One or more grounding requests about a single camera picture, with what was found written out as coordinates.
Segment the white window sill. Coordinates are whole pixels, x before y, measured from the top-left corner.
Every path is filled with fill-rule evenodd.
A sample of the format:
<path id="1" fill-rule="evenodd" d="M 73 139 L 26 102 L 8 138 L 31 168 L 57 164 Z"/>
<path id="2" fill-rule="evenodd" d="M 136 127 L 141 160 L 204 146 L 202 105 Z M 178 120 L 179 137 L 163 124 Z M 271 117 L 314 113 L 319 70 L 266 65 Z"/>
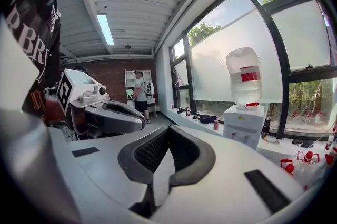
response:
<path id="1" fill-rule="evenodd" d="M 223 137 L 223 124 L 219 125 L 219 130 L 214 130 L 212 124 L 202 124 L 198 120 L 194 120 L 192 116 L 186 116 L 185 113 L 178 114 L 177 112 L 178 109 L 176 108 L 169 109 L 164 113 L 164 115 L 180 126 L 197 129 L 212 135 Z M 272 162 L 280 163 L 281 159 L 295 158 L 298 151 L 303 153 L 312 151 L 315 154 L 319 153 L 320 157 L 324 158 L 324 155 L 328 153 L 325 151 L 325 145 L 326 141 L 317 141 L 312 148 L 302 148 L 298 145 L 292 144 L 292 139 L 284 138 L 281 139 L 278 144 L 273 144 L 260 138 L 257 151 L 269 160 L 272 160 Z"/>

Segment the small clear bottle red label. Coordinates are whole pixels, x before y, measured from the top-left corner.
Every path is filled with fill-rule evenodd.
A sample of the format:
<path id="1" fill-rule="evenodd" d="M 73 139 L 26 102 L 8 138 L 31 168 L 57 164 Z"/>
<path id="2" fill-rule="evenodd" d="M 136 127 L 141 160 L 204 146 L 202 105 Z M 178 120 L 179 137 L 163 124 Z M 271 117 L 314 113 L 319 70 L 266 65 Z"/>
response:
<path id="1" fill-rule="evenodd" d="M 332 143 L 334 142 L 334 139 L 335 139 L 335 133 L 330 134 L 325 144 L 325 150 L 330 149 L 330 147 L 332 146 Z"/>

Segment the large clear water jug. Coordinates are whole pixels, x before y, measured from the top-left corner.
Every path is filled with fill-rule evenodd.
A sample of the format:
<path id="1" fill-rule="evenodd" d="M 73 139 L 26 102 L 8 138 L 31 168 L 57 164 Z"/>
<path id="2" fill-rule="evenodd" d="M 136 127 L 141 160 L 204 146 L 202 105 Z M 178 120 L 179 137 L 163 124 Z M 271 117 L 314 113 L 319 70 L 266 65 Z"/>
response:
<path id="1" fill-rule="evenodd" d="M 260 60 L 250 47 L 231 51 L 226 57 L 231 96 L 236 106 L 247 109 L 259 105 L 262 95 Z"/>

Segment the white shelf unit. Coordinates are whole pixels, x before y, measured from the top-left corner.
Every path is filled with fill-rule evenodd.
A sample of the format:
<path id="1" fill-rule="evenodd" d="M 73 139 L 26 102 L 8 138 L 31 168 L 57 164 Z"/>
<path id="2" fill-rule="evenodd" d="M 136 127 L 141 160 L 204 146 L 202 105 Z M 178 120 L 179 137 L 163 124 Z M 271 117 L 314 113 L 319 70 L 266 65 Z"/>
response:
<path id="1" fill-rule="evenodd" d="M 143 79 L 147 84 L 150 85 L 151 88 L 151 95 L 147 96 L 147 103 L 148 104 L 154 104 L 154 85 L 152 82 L 152 73 L 150 70 L 142 70 L 143 73 Z M 127 104 L 129 106 L 134 106 L 134 99 L 133 97 L 133 89 L 135 87 L 136 83 L 136 76 L 134 71 L 128 71 L 125 70 L 125 87 L 126 87 L 126 95 L 127 95 Z"/>

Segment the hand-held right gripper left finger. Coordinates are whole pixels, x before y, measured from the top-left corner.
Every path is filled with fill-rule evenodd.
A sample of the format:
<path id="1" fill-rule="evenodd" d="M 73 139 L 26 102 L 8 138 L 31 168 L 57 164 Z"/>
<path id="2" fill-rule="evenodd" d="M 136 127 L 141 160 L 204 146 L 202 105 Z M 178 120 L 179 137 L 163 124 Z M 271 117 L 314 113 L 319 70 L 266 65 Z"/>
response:
<path id="1" fill-rule="evenodd" d="M 48 129 L 57 167 L 76 206 L 75 224 L 156 224 L 130 210 L 146 200 L 148 185 L 129 179 L 118 163 L 118 154 L 127 144 L 166 130 L 166 126 L 155 126 L 120 136 L 67 142 L 59 129 Z"/>

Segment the black bag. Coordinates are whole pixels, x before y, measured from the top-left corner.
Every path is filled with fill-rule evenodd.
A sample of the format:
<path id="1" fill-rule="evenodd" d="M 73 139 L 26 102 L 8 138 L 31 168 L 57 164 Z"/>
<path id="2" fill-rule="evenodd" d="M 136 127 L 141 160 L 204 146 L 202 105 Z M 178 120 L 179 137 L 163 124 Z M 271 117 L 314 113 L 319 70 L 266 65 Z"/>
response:
<path id="1" fill-rule="evenodd" d="M 216 116 L 200 115 L 199 121 L 202 124 L 213 124 L 217 120 Z"/>

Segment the person's left forearm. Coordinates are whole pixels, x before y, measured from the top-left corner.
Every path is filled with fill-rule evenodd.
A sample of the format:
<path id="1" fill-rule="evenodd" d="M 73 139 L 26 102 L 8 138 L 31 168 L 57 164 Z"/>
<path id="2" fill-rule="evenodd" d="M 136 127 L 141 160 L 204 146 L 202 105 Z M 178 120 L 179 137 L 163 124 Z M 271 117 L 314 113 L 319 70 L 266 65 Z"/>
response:
<path id="1" fill-rule="evenodd" d="M 46 118 L 49 123 L 54 121 L 63 121 L 65 119 L 62 108 L 57 101 L 46 99 Z"/>

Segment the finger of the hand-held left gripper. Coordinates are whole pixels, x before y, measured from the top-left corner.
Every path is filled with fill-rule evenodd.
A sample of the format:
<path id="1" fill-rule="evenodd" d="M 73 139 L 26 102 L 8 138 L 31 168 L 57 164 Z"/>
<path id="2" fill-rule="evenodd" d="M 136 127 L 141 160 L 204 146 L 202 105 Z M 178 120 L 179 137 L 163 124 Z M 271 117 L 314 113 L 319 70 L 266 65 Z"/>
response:
<path id="1" fill-rule="evenodd" d="M 105 110 L 129 116 L 143 117 L 143 115 L 139 111 L 125 103 L 121 103 L 111 99 L 103 101 L 102 103 L 102 108 Z"/>
<path id="2" fill-rule="evenodd" d="M 91 131 L 103 136 L 118 136 L 140 131 L 145 127 L 145 118 L 119 114 L 102 108 L 102 104 L 85 108 L 86 123 Z"/>

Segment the white water dispenser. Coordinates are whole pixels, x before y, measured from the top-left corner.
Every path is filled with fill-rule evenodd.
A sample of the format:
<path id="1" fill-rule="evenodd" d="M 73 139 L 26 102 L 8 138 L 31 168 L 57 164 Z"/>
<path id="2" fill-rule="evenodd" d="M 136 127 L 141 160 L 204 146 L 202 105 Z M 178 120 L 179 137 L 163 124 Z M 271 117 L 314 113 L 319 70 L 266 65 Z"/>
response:
<path id="1" fill-rule="evenodd" d="M 224 112 L 223 136 L 256 150 L 265 118 L 262 105 L 238 108 L 233 105 Z"/>

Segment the black window frame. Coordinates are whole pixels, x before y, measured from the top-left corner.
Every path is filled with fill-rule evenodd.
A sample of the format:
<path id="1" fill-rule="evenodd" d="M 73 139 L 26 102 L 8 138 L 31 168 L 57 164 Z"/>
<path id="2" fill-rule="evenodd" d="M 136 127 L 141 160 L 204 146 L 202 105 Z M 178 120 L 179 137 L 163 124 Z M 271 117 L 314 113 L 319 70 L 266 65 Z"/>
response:
<path id="1" fill-rule="evenodd" d="M 277 138 L 327 136 L 337 114 L 337 7 L 331 0 L 192 0 L 156 59 L 159 100 L 222 116 L 229 52 L 259 57 L 261 103 Z"/>

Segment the black cloth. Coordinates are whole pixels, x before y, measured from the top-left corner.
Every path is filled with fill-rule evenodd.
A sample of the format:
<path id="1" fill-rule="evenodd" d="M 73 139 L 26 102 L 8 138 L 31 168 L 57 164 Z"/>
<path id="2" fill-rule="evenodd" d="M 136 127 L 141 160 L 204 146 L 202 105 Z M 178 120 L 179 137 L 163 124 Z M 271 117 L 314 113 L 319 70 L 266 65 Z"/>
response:
<path id="1" fill-rule="evenodd" d="M 312 148 L 314 141 L 296 138 L 292 140 L 292 144 L 302 148 Z"/>

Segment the long ceiling light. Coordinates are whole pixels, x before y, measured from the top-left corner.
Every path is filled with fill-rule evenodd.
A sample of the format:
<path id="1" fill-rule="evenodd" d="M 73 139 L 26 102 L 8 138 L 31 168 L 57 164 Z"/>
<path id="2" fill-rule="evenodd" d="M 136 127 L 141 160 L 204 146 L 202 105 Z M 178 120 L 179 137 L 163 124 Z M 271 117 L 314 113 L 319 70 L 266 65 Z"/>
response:
<path id="1" fill-rule="evenodd" d="M 112 33 L 110 31 L 107 15 L 106 14 L 97 14 L 97 20 L 98 20 L 98 24 L 101 28 L 101 31 L 103 33 L 105 42 L 109 46 L 114 46 L 114 40 L 113 40 L 113 37 L 112 37 Z"/>

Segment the black thermos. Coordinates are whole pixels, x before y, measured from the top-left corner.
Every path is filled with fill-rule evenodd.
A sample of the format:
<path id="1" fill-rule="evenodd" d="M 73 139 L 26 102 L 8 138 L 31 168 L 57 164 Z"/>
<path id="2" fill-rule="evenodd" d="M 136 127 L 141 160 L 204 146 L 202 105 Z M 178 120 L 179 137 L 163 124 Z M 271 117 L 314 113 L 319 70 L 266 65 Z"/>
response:
<path id="1" fill-rule="evenodd" d="M 271 117 L 270 116 L 266 116 L 264 123 L 263 123 L 263 127 L 261 130 L 261 138 L 264 139 L 267 137 L 267 135 L 269 135 L 270 132 L 270 122 L 271 122 Z"/>

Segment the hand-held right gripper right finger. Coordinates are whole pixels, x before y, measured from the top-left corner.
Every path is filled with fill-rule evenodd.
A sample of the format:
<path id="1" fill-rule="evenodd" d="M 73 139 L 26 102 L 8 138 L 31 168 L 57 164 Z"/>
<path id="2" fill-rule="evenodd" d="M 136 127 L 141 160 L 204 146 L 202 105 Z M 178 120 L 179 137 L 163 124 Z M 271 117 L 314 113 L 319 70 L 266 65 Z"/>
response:
<path id="1" fill-rule="evenodd" d="M 158 224 L 288 224 L 317 193 L 316 188 L 305 191 L 278 165 L 245 144 L 192 128 L 180 129 L 208 143 L 216 160 L 198 183 L 172 188 L 154 213 Z M 271 213 L 244 175 L 252 170 L 261 171 L 290 204 Z"/>

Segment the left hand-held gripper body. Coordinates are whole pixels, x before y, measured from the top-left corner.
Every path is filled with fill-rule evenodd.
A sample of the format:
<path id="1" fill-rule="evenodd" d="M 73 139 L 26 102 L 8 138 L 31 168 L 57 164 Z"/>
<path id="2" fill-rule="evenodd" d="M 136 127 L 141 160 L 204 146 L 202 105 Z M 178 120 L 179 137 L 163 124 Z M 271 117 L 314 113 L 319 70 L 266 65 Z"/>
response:
<path id="1" fill-rule="evenodd" d="M 77 137 L 100 138 L 102 132 L 93 123 L 89 123 L 90 108 L 96 108 L 110 99 L 106 86 L 85 72 L 64 69 L 58 83 L 57 101 L 64 113 L 65 122 Z"/>

